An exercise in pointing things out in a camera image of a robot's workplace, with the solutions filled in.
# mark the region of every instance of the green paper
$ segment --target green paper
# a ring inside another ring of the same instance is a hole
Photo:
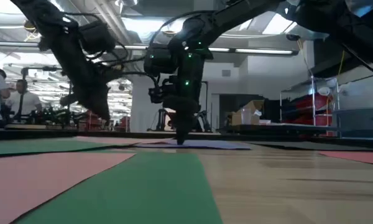
[[[33,139],[21,141],[0,141],[0,155],[28,154],[40,152],[72,152],[84,149],[110,146],[95,142],[77,140]]]
[[[193,154],[141,153],[59,195],[17,223],[222,223]]]

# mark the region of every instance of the wooden floor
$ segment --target wooden floor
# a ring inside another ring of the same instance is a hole
[[[373,223],[373,165],[252,148],[158,151],[199,155],[225,224]]]

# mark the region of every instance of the fluorescent light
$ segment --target fluorescent light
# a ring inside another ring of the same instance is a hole
[[[223,49],[218,47],[209,47],[209,50],[212,52],[229,52],[229,49]]]
[[[126,49],[128,50],[146,50],[148,48],[147,45],[125,45]],[[117,49],[122,49],[122,46],[116,46]]]
[[[281,54],[291,55],[291,50],[261,50],[261,49],[236,49],[236,53],[247,53],[247,54]]]
[[[184,19],[176,20],[176,21],[172,22],[170,25],[168,25],[167,29],[166,29],[166,27],[164,27],[162,30],[178,33],[182,30],[182,26],[184,25],[184,22],[185,22]]]
[[[281,15],[276,14],[262,34],[281,34],[292,22],[293,21],[287,20]]]
[[[242,25],[241,25],[241,27],[239,28],[239,30],[244,30],[244,29],[249,28],[250,23],[251,23],[252,20],[253,20],[253,19],[249,19],[248,21],[242,23]]]
[[[127,30],[137,32],[138,34],[146,34],[156,32],[163,25],[163,19],[130,19],[122,18]]]
[[[55,78],[55,77],[52,77],[52,76],[48,76],[49,79],[53,80],[53,81],[59,81],[59,79]]]

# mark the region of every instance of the paper sheet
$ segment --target paper sheet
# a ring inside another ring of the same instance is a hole
[[[320,154],[340,159],[373,164],[373,152],[320,152]]]
[[[199,157],[167,153],[138,153],[17,220],[31,223],[223,224]]]
[[[276,141],[249,141],[249,144],[255,144],[259,146],[275,147],[280,149],[307,149],[307,150],[319,150],[319,151],[373,151],[373,148],[369,147],[356,147],[356,146],[343,146],[337,144],[325,144],[317,142],[276,142]]]
[[[134,138],[99,138],[99,137],[75,137],[78,141],[95,142],[103,144],[152,144],[157,142],[164,142],[170,139],[134,139]]]
[[[134,154],[55,153],[0,158],[0,224]]]
[[[198,149],[239,149],[250,150],[248,145],[238,144],[229,141],[211,141],[211,140],[186,140],[182,146],[177,145],[177,140],[171,139],[160,144],[138,144],[137,147],[154,148],[198,148]]]
[[[79,142],[72,138],[11,140],[0,141],[0,156],[13,156],[43,152],[84,151],[87,149],[102,149],[110,146],[110,144],[96,142]]]

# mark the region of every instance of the black robotic arm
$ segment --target black robotic arm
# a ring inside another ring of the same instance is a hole
[[[193,16],[168,45],[152,39],[144,66],[153,76],[177,70],[177,75],[164,80],[159,89],[150,89],[149,95],[153,103],[163,103],[163,107],[177,112],[174,124],[179,144],[194,126],[194,114],[200,110],[203,66],[205,60],[213,58],[208,47],[222,33],[266,11],[276,11],[307,29],[328,33],[349,52],[373,63],[373,27],[350,12],[344,0],[300,0],[297,5],[284,0],[240,0],[221,11]]]
[[[42,35],[40,49],[51,49],[64,74],[72,81],[74,94],[62,103],[79,101],[103,119],[109,119],[107,82],[135,72],[124,73],[112,66],[93,63],[83,53],[84,50],[102,55],[115,48],[115,40],[106,25],[98,19],[80,27],[67,16],[69,13],[59,11],[48,0],[11,1]],[[151,101],[163,103],[163,107],[177,112],[174,123],[179,144],[194,126],[194,114],[200,110],[203,67],[205,60],[213,58],[208,47],[222,33],[266,11],[276,11],[307,29],[328,33],[349,52],[373,63],[373,26],[351,13],[344,0],[297,2],[292,5],[284,0],[235,1],[221,11],[194,12],[196,15],[184,22],[182,31],[168,45],[156,44],[152,39],[145,57],[146,73],[139,74],[148,74],[155,83],[149,89]],[[158,85],[161,73],[173,74],[176,70],[177,75]]]
[[[97,21],[79,26],[66,12],[48,0],[11,0],[42,35],[39,47],[51,49],[73,84],[73,94],[62,99],[67,105],[76,101],[99,117],[109,120],[107,82],[120,78],[121,71],[93,63],[88,54],[102,55],[115,48],[106,24]]]

